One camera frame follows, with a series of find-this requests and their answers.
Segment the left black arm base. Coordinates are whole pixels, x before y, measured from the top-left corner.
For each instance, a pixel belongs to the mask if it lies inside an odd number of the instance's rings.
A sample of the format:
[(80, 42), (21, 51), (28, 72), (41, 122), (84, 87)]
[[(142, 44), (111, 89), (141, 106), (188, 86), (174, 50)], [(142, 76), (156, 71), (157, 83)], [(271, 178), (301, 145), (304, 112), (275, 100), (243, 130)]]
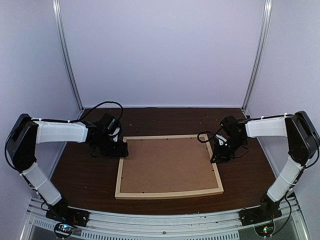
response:
[(86, 210), (69, 207), (65, 197), (62, 197), (55, 205), (48, 205), (45, 217), (61, 223), (76, 227), (86, 227), (90, 213)]

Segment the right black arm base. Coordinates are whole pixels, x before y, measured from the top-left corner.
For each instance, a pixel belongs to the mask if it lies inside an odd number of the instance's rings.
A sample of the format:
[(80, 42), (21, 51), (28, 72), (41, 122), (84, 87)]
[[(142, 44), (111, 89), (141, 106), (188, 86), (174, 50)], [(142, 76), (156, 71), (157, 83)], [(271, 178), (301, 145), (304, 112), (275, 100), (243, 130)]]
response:
[(260, 198), (259, 206), (243, 208), (238, 214), (242, 226), (255, 225), (282, 216), (280, 202), (274, 202), (266, 193)]

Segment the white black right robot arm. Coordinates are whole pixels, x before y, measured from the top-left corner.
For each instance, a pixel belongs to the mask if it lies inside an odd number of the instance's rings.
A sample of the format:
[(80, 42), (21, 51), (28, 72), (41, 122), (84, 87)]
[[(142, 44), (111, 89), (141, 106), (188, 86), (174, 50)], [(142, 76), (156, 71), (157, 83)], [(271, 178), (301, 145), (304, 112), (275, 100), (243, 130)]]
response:
[(260, 118), (237, 119), (233, 115), (220, 122), (220, 129), (228, 138), (215, 133), (215, 144), (210, 162), (227, 163), (236, 159), (235, 152), (248, 143), (249, 138), (285, 137), (288, 144), (287, 161), (275, 182), (261, 200), (256, 210), (259, 220), (268, 220), (275, 212), (274, 204), (280, 202), (298, 182), (308, 168), (308, 161), (319, 154), (320, 137), (305, 111)]

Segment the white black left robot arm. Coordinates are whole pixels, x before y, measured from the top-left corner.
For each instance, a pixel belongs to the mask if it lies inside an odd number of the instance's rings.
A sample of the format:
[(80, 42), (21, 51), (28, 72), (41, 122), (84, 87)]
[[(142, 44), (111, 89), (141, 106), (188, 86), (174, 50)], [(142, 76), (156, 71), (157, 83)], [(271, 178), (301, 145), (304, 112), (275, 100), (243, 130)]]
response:
[(5, 145), (7, 164), (17, 171), (44, 199), (49, 211), (61, 222), (72, 218), (68, 201), (40, 168), (35, 156), (36, 145), (42, 143), (73, 142), (89, 144), (110, 157), (126, 158), (128, 144), (119, 140), (120, 120), (106, 113), (99, 121), (36, 119), (23, 113), (15, 122)]

